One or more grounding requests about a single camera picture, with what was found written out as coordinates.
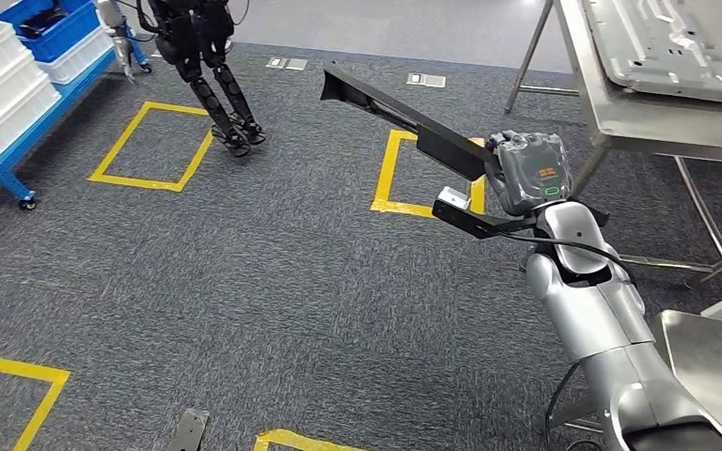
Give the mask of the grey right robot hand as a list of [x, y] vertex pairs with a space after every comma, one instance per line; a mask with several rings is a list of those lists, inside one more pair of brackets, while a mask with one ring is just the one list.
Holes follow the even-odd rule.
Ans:
[[571, 167], [557, 134], [497, 132], [484, 148], [492, 154], [485, 163], [486, 178], [508, 215], [526, 215], [571, 196]]

